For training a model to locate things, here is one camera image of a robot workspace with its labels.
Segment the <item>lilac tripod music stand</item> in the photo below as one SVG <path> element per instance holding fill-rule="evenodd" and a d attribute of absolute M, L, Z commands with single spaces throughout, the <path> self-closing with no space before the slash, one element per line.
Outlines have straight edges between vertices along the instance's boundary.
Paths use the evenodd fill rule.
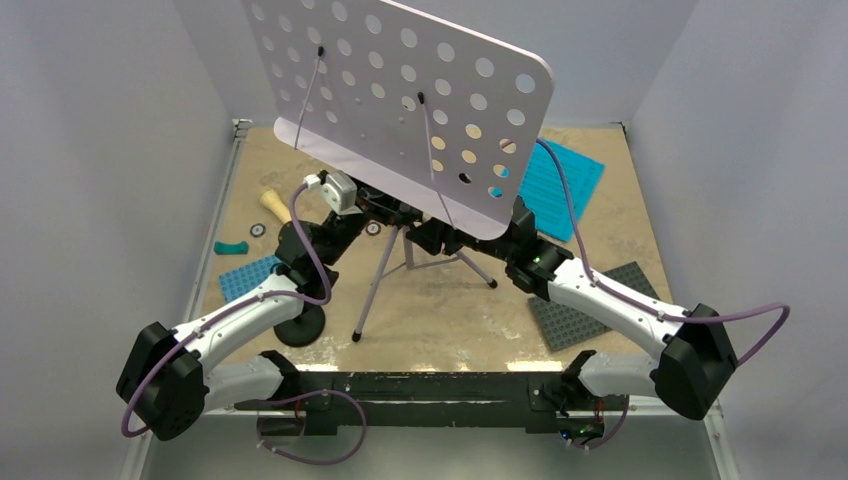
<path fill-rule="evenodd" d="M 243 10 L 278 141 L 423 222 L 480 240 L 505 232 L 554 89 L 541 57 L 392 1 Z"/>

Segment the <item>cream microphone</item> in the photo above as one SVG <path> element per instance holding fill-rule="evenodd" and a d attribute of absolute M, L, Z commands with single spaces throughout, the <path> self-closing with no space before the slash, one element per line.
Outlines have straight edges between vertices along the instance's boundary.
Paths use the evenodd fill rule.
<path fill-rule="evenodd" d="M 283 202 L 276 190 L 272 188 L 263 190 L 259 196 L 259 203 L 273 214 L 281 224 L 286 224 L 292 221 L 289 208 Z"/>

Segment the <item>black microphone desk stand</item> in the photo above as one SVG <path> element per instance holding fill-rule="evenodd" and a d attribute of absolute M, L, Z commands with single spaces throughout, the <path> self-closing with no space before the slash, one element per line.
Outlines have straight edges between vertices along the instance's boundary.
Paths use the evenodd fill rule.
<path fill-rule="evenodd" d="M 314 343 L 322 335 L 325 324 L 324 309 L 310 306 L 294 319 L 275 325 L 273 332 L 284 345 L 300 348 Z"/>

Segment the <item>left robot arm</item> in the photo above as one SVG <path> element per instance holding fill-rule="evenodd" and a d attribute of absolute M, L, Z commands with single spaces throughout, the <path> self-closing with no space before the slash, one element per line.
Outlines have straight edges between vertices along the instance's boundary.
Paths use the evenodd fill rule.
<path fill-rule="evenodd" d="M 284 409 L 297 399 L 291 363 L 269 351 L 243 365 L 223 360 L 266 330 L 285 323 L 313 341 L 333 297 L 330 270 L 366 229 L 364 212 L 330 212 L 321 224 L 292 218 L 279 233 L 274 270 L 257 287 L 194 321 L 167 329 L 154 322 L 137 335 L 116 392 L 126 404 L 126 438 L 152 432 L 162 441 L 185 432 L 199 416 L 226 405 L 260 400 Z"/>

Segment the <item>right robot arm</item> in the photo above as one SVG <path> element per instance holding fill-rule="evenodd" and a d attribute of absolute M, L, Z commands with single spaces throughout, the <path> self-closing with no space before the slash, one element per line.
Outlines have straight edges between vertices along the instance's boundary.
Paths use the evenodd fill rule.
<path fill-rule="evenodd" d="M 739 365 L 713 309 L 658 301 L 585 269 L 572 252 L 539 235 L 535 216 L 521 199 L 495 239 L 477 239 L 437 218 L 405 236 L 429 253 L 471 249 L 501 260 L 520 290 L 575 309 L 641 348 L 639 354 L 582 355 L 561 381 L 563 397 L 573 406 L 611 395 L 650 396 L 685 418 L 701 420 Z"/>

